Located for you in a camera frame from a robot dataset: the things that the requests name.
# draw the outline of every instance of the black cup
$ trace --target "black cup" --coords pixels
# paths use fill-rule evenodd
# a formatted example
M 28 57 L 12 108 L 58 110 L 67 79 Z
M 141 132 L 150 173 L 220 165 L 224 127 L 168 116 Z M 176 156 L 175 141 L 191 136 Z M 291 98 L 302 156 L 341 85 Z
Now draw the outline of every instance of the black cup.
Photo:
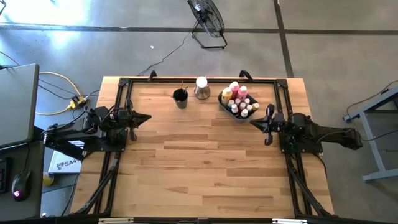
M 178 108 L 184 109 L 187 107 L 188 103 L 188 92 L 184 89 L 177 89 L 173 93 L 173 99 Z

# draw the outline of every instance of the black basket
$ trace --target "black basket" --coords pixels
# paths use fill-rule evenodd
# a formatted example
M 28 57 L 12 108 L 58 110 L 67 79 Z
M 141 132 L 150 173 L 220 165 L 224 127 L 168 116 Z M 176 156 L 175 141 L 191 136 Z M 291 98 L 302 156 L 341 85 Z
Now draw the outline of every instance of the black basket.
M 223 104 L 222 104 L 222 102 L 221 102 L 221 97 L 223 96 L 223 92 L 221 92 L 219 95 L 218 95 L 218 102 L 220 103 L 220 107 L 222 107 L 222 108 L 224 108 L 224 110 L 229 114 L 229 115 L 231 115 L 234 119 L 235 119 L 235 121 L 237 121 L 237 122 L 239 122 L 239 123 L 243 123 L 243 122 L 245 122 L 248 118 L 250 118 L 250 116 L 252 115 L 252 114 L 254 114 L 257 110 L 252 110 L 252 111 L 250 111 L 249 113 L 248 113 L 248 116 L 246 117 L 246 118 L 244 118 L 244 119 L 241 119 L 241 118 L 237 118 L 237 117 L 235 117 L 234 116 L 234 114 L 232 114 L 232 111 L 230 111 L 228 108 L 227 108 L 227 106 L 224 106 Z M 252 105 L 253 103 L 258 103 L 257 102 L 257 100 L 255 100 L 253 97 L 251 97 L 249 94 L 247 94 L 246 95 L 246 98 L 248 98 L 248 99 L 250 99 L 250 104 Z

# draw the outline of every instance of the concrete floor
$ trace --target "concrete floor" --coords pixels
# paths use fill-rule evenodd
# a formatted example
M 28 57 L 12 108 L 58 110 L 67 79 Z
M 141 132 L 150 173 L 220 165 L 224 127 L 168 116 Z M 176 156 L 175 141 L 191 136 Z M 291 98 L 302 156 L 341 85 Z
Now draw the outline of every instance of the concrete floor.
M 185 0 L 8 2 L 0 22 L 121 27 L 184 27 L 195 22 Z M 272 0 L 214 0 L 226 28 L 278 28 Z M 391 0 L 280 0 L 286 29 L 394 30 L 398 2 Z M 180 45 L 183 32 L 65 32 L 0 30 L 0 49 L 21 64 L 62 73 L 87 94 L 100 88 L 104 75 L 137 75 Z M 217 42 L 206 34 L 201 39 Z M 225 50 L 206 51 L 188 38 L 185 45 L 154 69 L 158 75 L 286 77 L 279 34 L 227 33 Z M 287 35 L 295 77 L 304 78 L 315 122 L 349 126 L 341 117 L 350 104 L 367 98 L 397 79 L 396 35 Z M 10 64 L 4 57 L 0 63 Z M 68 90 L 57 77 L 44 80 Z M 39 89 L 37 111 L 64 109 L 64 101 Z M 40 128 L 66 123 L 67 112 L 36 116 Z M 396 222 L 398 178 L 365 184 L 362 175 L 377 171 L 368 143 L 359 151 L 324 144 L 324 160 L 335 213 L 341 217 Z M 52 152 L 46 150 L 45 170 Z M 74 175 L 60 177 L 70 185 Z M 60 215 L 70 187 L 43 194 L 42 212 Z

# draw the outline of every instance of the fan stand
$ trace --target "fan stand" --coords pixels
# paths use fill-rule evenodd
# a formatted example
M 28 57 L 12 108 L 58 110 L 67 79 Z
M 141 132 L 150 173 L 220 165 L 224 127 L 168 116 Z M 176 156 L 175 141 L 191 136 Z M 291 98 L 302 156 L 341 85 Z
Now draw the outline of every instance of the fan stand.
M 223 38 L 224 43 L 225 43 L 224 46 L 209 46 L 209 47 L 204 46 L 204 45 L 201 44 L 201 42 L 197 39 L 197 37 L 195 37 L 195 34 L 193 34 L 193 31 L 198 27 L 198 25 L 199 25 L 199 22 L 197 22 L 196 25 L 194 26 L 194 28 L 192 29 L 191 35 L 192 35 L 192 38 L 194 38 L 195 41 L 197 41 L 197 42 L 200 44 L 200 47 L 202 47 L 203 49 L 224 49 L 224 48 L 228 45 L 228 43 L 226 42 L 226 39 L 225 39 L 225 37 L 224 37 L 224 34 L 220 33 L 220 35 L 221 35 L 221 37 Z

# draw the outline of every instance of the butcher block tabletop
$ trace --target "butcher block tabletop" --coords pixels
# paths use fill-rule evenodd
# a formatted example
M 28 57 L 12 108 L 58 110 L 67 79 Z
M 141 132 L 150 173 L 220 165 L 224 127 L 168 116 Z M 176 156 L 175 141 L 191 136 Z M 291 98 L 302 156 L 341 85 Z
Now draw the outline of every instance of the butcher block tabletop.
M 114 105 L 119 78 L 103 78 L 97 106 Z M 288 78 L 287 83 L 293 112 L 310 114 L 303 79 Z M 209 83 L 211 96 L 205 100 L 195 98 L 194 83 L 184 86 L 188 86 L 189 97 L 181 110 L 172 99 L 180 83 L 133 85 L 134 110 L 152 118 L 136 129 L 137 141 L 128 140 L 121 155 L 111 216 L 294 217 L 277 134 L 274 143 L 265 146 L 265 134 L 249 122 L 235 122 L 221 109 L 217 97 L 225 83 Z M 246 86 L 260 103 L 249 119 L 264 117 L 267 105 L 275 104 L 274 87 Z M 103 157 L 103 152 L 95 152 L 83 161 L 71 212 L 81 208 L 97 188 Z M 308 188 L 333 213 L 322 163 L 314 155 L 303 154 L 303 166 Z M 304 210 L 300 192 L 298 197 Z

